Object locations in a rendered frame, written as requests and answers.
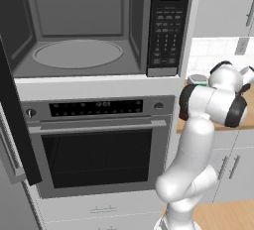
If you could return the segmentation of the oven door with dark window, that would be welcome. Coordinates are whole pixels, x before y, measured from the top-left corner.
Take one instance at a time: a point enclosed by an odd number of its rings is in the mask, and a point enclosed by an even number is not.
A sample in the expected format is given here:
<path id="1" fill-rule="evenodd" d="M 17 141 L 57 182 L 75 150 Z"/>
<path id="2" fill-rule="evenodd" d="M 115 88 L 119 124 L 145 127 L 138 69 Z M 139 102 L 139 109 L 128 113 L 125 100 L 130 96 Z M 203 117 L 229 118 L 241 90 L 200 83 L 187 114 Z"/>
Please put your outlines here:
<path id="1" fill-rule="evenodd" d="M 42 129 L 147 124 L 152 118 L 46 123 Z M 166 127 L 65 134 L 31 134 L 42 176 L 42 198 L 151 190 L 164 169 Z"/>

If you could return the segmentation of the grey microwave turntable plate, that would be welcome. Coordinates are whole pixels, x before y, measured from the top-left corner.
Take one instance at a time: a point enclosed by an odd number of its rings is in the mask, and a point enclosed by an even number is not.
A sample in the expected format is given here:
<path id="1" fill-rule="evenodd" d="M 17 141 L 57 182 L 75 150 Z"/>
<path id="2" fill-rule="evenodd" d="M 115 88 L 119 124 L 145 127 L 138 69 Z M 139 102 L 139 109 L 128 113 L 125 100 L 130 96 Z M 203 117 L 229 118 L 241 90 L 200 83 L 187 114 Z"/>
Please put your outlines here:
<path id="1" fill-rule="evenodd" d="M 33 59 L 56 68 L 89 68 L 119 59 L 123 50 L 109 42 L 71 40 L 47 44 L 34 51 Z"/>

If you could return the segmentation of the black microwave oven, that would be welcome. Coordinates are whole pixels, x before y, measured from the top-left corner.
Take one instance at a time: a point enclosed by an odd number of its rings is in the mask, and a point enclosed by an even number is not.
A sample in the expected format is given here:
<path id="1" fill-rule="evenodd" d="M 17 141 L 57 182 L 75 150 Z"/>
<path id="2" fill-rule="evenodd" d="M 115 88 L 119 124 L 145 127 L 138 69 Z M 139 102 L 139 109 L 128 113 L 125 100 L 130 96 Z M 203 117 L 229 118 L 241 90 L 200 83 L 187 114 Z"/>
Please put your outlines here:
<path id="1" fill-rule="evenodd" d="M 191 0 L 0 0 L 0 36 L 16 78 L 146 74 L 180 70 Z M 71 40 L 113 43 L 123 55 L 89 68 L 36 62 L 47 44 Z"/>

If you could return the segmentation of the black microwave door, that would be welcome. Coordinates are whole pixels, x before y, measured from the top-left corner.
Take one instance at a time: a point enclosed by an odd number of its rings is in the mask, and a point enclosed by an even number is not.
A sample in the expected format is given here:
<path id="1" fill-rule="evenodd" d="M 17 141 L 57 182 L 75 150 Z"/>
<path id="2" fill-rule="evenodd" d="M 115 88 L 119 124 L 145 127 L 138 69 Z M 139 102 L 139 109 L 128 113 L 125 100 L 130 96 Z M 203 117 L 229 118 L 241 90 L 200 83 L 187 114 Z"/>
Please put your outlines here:
<path id="1" fill-rule="evenodd" d="M 0 123 L 7 139 L 7 148 L 16 148 L 29 185 L 42 181 L 21 108 L 17 88 L 12 77 L 0 36 Z"/>

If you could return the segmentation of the grey base cupboard door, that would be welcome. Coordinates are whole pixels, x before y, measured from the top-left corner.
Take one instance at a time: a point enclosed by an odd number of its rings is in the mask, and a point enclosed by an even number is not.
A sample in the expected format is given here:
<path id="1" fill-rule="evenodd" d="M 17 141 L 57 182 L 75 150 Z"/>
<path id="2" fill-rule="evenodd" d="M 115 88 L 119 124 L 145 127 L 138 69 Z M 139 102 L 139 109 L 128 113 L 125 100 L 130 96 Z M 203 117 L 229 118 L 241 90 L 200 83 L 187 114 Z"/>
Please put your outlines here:
<path id="1" fill-rule="evenodd" d="M 241 156 L 232 179 L 230 170 Z M 254 199 L 254 129 L 239 130 L 214 202 Z"/>
<path id="2" fill-rule="evenodd" d="M 212 203 L 237 138 L 237 131 L 216 131 L 209 163 L 217 174 L 216 184 L 204 195 L 200 204 Z"/>

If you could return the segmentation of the white tall oven cabinet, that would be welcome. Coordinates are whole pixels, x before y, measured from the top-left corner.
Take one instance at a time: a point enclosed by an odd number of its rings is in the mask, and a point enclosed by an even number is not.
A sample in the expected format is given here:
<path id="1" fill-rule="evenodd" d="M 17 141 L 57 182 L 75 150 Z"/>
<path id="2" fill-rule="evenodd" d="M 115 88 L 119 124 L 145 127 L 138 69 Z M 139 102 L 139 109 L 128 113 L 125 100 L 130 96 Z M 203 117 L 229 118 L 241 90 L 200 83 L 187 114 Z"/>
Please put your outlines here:
<path id="1" fill-rule="evenodd" d="M 191 38 L 198 0 L 191 0 L 189 21 L 185 27 L 185 45 L 181 51 L 178 74 L 171 77 L 146 75 L 78 76 L 57 78 L 17 78 L 18 93 L 23 101 L 116 98 L 120 96 L 179 96 L 185 83 L 191 50 Z M 46 229 L 39 208 L 41 193 L 36 186 L 28 186 L 32 204 L 36 208 L 40 225 Z"/>

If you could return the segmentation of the grey round container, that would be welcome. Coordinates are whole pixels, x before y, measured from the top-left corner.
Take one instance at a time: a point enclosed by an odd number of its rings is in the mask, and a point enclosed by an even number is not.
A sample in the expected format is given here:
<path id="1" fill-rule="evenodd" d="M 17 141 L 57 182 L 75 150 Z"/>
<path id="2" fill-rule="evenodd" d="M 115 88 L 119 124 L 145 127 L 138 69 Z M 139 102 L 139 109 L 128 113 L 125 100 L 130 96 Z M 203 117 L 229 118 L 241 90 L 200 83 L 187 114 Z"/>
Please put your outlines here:
<path id="1" fill-rule="evenodd" d="M 207 86 L 208 79 L 202 74 L 192 74 L 188 77 L 188 84 Z"/>

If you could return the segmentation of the white drawer front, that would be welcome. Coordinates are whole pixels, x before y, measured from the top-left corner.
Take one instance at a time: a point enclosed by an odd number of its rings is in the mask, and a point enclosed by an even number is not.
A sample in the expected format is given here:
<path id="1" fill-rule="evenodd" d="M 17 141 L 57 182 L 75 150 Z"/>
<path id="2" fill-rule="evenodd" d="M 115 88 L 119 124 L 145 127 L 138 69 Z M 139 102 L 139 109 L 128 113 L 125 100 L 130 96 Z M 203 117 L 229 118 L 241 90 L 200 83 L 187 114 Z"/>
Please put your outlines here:
<path id="1" fill-rule="evenodd" d="M 117 207 L 111 213 L 92 214 L 95 206 Z M 165 203 L 155 190 L 108 193 L 86 196 L 40 199 L 39 208 L 43 219 L 49 222 L 103 217 L 111 215 L 129 215 L 162 211 Z"/>
<path id="2" fill-rule="evenodd" d="M 137 213 L 110 217 L 49 222 L 47 230 L 97 230 L 98 227 L 117 227 L 118 230 L 154 230 L 162 212 Z"/>

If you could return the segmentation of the stainless steel wall oven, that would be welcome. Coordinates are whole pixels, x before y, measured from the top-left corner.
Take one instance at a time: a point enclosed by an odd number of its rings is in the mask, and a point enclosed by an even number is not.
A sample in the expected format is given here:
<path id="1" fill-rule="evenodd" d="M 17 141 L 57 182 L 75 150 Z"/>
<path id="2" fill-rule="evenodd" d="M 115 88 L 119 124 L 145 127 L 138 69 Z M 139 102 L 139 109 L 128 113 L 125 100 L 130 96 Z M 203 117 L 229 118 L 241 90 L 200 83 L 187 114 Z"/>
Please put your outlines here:
<path id="1" fill-rule="evenodd" d="M 165 165 L 174 103 L 172 95 L 24 102 L 40 196 L 153 189 Z"/>

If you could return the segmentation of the grey wall cupboard door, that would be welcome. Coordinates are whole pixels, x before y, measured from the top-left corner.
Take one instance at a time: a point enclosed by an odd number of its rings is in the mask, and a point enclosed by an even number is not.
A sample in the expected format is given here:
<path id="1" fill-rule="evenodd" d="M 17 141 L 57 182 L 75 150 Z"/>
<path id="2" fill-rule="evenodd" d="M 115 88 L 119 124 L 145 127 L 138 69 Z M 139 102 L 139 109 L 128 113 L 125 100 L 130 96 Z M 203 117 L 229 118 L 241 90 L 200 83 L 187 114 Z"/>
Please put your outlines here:
<path id="1" fill-rule="evenodd" d="M 254 37 L 254 14 L 246 27 L 254 0 L 199 0 L 195 38 Z"/>

